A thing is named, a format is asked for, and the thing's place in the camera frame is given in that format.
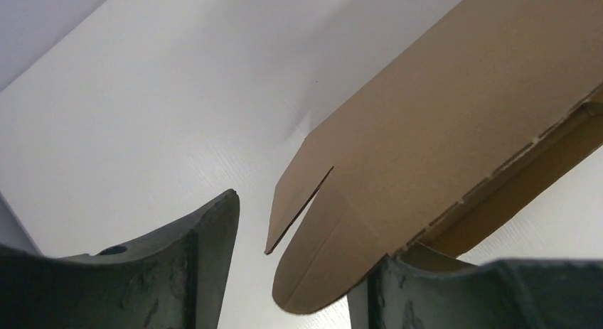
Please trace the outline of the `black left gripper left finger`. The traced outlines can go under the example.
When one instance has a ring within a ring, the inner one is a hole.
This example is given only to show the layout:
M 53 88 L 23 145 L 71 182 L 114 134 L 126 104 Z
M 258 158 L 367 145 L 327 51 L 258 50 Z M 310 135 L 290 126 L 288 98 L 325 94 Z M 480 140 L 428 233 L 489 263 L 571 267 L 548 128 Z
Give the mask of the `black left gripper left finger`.
M 99 254 L 50 258 L 1 247 L 2 328 L 216 328 L 240 199 L 226 190 Z

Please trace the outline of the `brown cardboard box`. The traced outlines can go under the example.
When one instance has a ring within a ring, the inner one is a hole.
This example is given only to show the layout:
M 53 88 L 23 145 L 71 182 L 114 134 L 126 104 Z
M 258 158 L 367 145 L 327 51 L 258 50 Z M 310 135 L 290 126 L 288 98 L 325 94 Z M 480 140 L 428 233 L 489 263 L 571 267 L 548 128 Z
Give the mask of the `brown cardboard box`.
M 318 125 L 274 190 L 284 311 L 414 243 L 459 256 L 602 146 L 602 0 L 461 0 Z

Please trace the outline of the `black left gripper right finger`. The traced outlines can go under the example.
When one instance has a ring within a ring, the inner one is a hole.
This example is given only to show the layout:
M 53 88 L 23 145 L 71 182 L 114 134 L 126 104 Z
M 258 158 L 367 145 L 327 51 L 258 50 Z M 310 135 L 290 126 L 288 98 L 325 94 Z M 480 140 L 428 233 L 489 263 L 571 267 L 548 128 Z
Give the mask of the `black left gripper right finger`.
M 434 273 L 386 257 L 347 297 L 353 328 L 601 328 L 602 263 L 445 259 Z

